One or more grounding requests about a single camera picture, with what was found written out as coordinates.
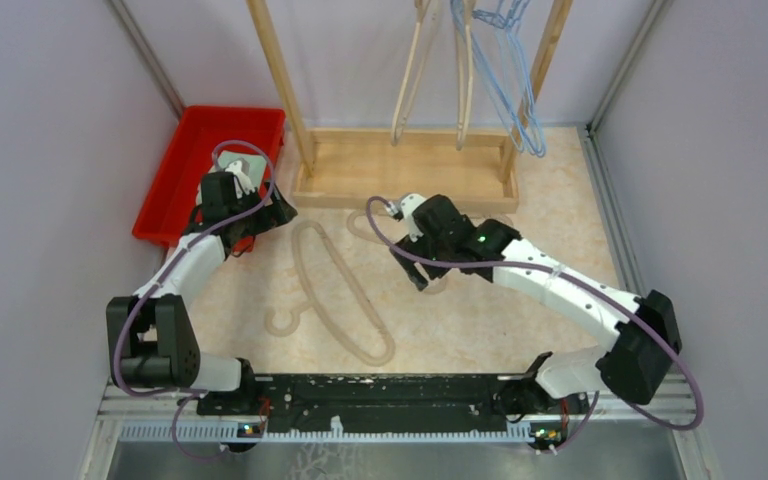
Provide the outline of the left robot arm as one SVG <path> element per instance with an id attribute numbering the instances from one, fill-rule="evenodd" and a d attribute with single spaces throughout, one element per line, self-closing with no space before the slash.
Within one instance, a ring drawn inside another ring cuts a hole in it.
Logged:
<path id="1" fill-rule="evenodd" d="M 245 377 L 248 364 L 203 352 L 188 308 L 241 241 L 290 223 L 297 211 L 271 180 L 256 187 L 230 171 L 204 175 L 200 193 L 161 270 L 107 304 L 111 379 L 132 396 L 220 392 L 224 405 L 245 414 L 260 399 L 258 384 Z"/>

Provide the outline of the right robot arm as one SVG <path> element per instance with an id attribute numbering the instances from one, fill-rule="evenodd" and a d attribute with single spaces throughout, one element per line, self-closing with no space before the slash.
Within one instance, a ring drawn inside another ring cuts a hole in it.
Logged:
<path id="1" fill-rule="evenodd" d="M 599 390 L 631 404 L 651 402 L 682 348 L 667 295 L 639 296 L 590 279 L 506 223 L 474 224 L 444 195 L 406 194 L 385 210 L 407 227 L 392 254 L 417 289 L 457 269 L 531 296 L 596 340 L 594 347 L 535 361 L 523 385 L 529 408 L 548 412 L 562 397 Z"/>

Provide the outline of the blue wire hanger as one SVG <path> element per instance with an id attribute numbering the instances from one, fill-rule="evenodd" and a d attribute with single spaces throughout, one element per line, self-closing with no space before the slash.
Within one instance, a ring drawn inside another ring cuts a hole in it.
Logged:
<path id="1" fill-rule="evenodd" d="M 491 74 L 499 119 L 520 152 L 542 158 L 547 146 L 535 112 L 536 95 L 530 79 L 527 51 L 519 33 L 529 1 L 498 1 L 494 14 L 493 39 L 497 68 Z"/>
<path id="2" fill-rule="evenodd" d="M 492 101 L 496 114 L 517 152 L 538 157 L 546 153 L 545 135 L 536 119 L 536 89 L 526 66 L 526 52 L 519 39 L 527 1 L 499 1 L 493 10 L 468 11 L 468 1 L 452 1 L 450 11 L 458 46 L 467 46 L 467 63 L 478 75 Z M 482 47 L 472 23 L 479 22 L 478 32 L 494 34 L 499 60 L 494 69 L 488 51 Z"/>
<path id="3" fill-rule="evenodd" d="M 485 91 L 515 149 L 536 157 L 546 154 L 546 140 L 535 112 L 536 92 L 526 49 L 519 37 L 527 1 L 495 1 L 471 13 L 472 33 L 488 43 L 475 47 L 475 66 Z"/>

